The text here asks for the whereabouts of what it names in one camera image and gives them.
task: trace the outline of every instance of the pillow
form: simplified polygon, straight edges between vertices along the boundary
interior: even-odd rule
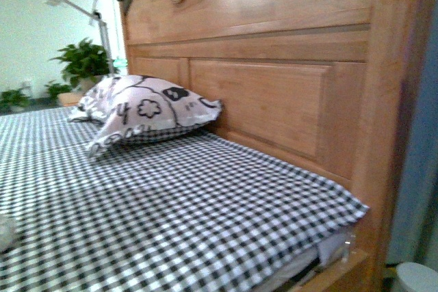
[[[220,101],[207,99],[169,81],[148,76],[107,78],[89,90],[68,120],[102,124],[88,156],[102,155],[114,143],[157,142],[214,121]]]

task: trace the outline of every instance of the wooden headboard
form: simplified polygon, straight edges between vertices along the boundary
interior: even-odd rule
[[[221,99],[216,133],[368,204],[354,291],[379,291],[433,0],[175,2],[124,0],[129,72]]]

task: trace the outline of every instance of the black and white gingham sheet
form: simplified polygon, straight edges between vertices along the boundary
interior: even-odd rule
[[[199,132],[116,146],[69,109],[0,117],[0,291],[250,291],[367,207],[334,182]]]

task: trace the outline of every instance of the white container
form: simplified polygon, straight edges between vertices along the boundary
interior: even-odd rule
[[[438,292],[438,273],[419,263],[397,266],[397,280],[391,292]]]

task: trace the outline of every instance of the small plant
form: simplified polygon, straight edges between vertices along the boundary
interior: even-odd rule
[[[6,90],[1,93],[0,108],[7,109],[11,106],[27,107],[30,105],[30,98],[23,93],[23,89]]]
[[[71,85],[62,85],[61,83],[55,82],[55,80],[50,80],[44,86],[47,88],[47,94],[49,94],[52,101],[56,101],[59,94],[73,90]]]
[[[62,78],[69,81],[73,88],[79,85],[81,79],[90,79],[97,82],[97,75],[108,75],[110,68],[107,61],[107,52],[98,44],[93,44],[87,38],[81,40],[78,45],[69,44],[57,51],[61,56],[51,58],[58,59],[60,63],[68,63],[62,72]]]

